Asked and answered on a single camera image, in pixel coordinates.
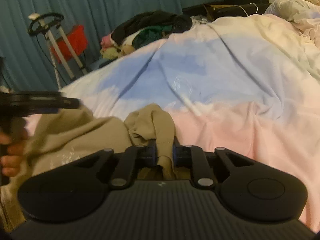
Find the person left hand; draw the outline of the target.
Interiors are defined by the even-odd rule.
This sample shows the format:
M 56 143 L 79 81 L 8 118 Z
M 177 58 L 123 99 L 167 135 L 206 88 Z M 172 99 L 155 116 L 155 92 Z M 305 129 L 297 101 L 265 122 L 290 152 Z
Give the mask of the person left hand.
M 2 174 L 6 177 L 18 175 L 23 161 L 24 148 L 28 139 L 25 128 L 20 133 L 20 140 L 13 143 L 11 137 L 1 132 L 1 145 L 7 146 L 7 152 L 1 157 Z

